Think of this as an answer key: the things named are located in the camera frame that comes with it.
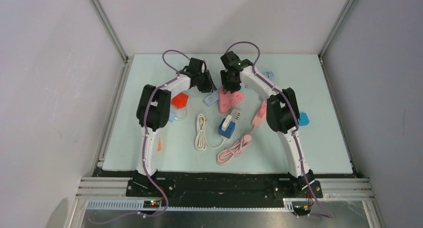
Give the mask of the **red cube socket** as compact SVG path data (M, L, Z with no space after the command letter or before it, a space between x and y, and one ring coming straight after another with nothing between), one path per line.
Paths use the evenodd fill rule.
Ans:
M171 99L171 105L178 109L185 108L188 103L189 96L185 93L179 93L174 98Z

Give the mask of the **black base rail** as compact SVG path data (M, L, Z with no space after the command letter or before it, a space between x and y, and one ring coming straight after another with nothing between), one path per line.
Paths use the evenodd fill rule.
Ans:
M283 199L322 198L313 174L185 173L157 171L150 178L134 171L126 196L159 198L180 208L284 208Z

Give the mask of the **pink triangular power strip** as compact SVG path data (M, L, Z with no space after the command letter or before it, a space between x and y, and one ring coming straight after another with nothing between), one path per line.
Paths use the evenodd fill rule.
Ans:
M243 101L245 95L241 92L235 93L224 93L223 87L218 90L218 110L220 113L226 113L230 109L234 108L237 104Z

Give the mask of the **light blue table mat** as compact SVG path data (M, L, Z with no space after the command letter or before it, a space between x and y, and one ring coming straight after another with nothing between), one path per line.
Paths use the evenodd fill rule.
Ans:
M146 84L162 85L182 69L188 59L169 53L136 55L121 99L108 144L103 169L133 171L142 148L142 128L136 111ZM350 174L352 167L337 116L317 55L261 55L259 71L271 71L272 82L295 91L299 110L309 125L299 129L303 155L315 174ZM177 112L182 121L168 123L162 134L162 149L156 162L159 171L219 173L287 173L287 159L278 135L266 123L253 132L252 142L239 156L225 165L216 162L217 154L231 146L251 129L251 121L261 104L250 88L243 89L245 99L237 105L240 122L225 143L217 133L224 114L218 105L207 107L205 95L196 88L187 91L188 108Z

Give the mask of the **orange power strip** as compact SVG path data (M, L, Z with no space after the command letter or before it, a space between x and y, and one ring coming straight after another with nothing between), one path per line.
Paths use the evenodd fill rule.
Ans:
M159 152L161 151L161 149L162 149L162 144L161 144L161 139L159 139L157 151Z

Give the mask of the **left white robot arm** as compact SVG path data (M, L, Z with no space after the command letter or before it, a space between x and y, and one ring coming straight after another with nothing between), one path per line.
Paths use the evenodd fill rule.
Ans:
M152 175L157 171L157 148L163 128L170 117L171 100L191 88L201 93L216 91L206 62L190 58L188 65L177 71L174 78L159 86L144 86L136 117L142 128L142 148L136 171L145 176L138 183L138 190L145 196L157 191L157 182Z

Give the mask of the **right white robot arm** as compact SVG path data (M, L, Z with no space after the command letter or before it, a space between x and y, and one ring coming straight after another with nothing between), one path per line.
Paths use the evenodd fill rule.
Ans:
M264 77L253 62L240 59L233 51L225 52L220 59L224 65L224 70L220 72L224 91L237 92L244 83L266 102L267 124L278 134L286 155L291 193L302 197L313 191L315 178L299 139L300 112L294 90L278 87Z

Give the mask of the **dark blue cube socket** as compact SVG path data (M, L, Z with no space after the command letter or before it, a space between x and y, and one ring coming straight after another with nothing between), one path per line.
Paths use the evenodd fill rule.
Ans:
M230 139L235 130L235 126L235 122L233 122L231 119L225 118L221 121L218 127L218 134L221 137Z

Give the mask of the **light blue power strip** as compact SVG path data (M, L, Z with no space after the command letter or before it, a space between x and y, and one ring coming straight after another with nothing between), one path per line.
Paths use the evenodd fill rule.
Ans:
M218 102L218 100L219 100L219 91L216 90L204 99L204 103L207 107L210 107L214 103Z

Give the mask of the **white plug adapter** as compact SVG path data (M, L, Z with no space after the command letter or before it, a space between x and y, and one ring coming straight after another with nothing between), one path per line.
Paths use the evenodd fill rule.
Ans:
M222 121L220 125L220 130L223 132L232 132L235 128L236 124L231 121L230 119L226 118Z

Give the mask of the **small light blue charger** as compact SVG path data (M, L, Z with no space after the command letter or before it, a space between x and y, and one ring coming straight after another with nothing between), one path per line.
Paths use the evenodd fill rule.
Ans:
M175 121L182 121L182 117L178 117L176 113L170 112L169 114L169 122L175 122Z

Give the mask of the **white power strip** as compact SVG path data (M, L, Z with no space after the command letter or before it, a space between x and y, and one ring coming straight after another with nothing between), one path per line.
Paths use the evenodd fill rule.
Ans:
M236 124L239 122L242 112L237 109L232 109L230 115L231 115L231 121L233 121Z

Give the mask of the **light blue plug adapter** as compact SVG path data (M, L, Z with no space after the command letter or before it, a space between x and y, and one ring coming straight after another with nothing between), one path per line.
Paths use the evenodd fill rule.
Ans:
M298 125L299 126L307 126L309 125L310 120L308 118L307 113L305 112L300 112L299 113L299 118L298 118Z

